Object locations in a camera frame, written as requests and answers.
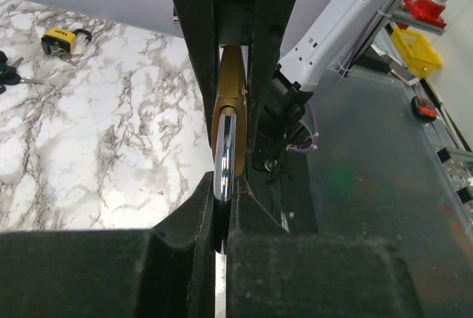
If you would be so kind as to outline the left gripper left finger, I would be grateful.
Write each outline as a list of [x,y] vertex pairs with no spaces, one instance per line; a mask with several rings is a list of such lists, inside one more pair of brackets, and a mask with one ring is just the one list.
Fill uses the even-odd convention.
[[3,317],[212,317],[213,175],[150,229],[1,235]]

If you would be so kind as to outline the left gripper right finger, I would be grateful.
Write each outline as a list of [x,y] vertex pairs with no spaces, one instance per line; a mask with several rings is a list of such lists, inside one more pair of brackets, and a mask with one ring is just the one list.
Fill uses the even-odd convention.
[[380,237],[291,234],[240,177],[227,246],[229,317],[422,317],[400,251]]

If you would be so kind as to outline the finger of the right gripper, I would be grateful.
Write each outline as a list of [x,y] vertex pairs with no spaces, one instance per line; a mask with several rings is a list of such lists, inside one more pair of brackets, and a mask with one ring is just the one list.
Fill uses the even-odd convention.
[[191,65],[203,97],[205,122],[212,124],[217,71],[213,0],[173,0]]
[[256,142],[262,99],[279,60],[280,47],[296,0],[256,0],[248,85],[247,147]]

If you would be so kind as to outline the large brass padlock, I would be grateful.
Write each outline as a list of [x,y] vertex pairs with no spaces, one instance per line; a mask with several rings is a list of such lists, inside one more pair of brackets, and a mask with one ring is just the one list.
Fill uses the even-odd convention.
[[244,172],[246,133],[247,102],[242,51],[237,45],[226,45],[222,50],[212,119],[214,197],[221,202],[231,200],[234,180]]

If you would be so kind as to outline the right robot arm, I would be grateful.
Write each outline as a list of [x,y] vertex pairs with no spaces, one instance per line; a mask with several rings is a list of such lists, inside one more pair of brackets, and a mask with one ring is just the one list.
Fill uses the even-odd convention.
[[252,149],[275,72],[313,89],[328,64],[398,0],[172,0],[203,97],[208,140],[219,113],[241,110],[237,140]]

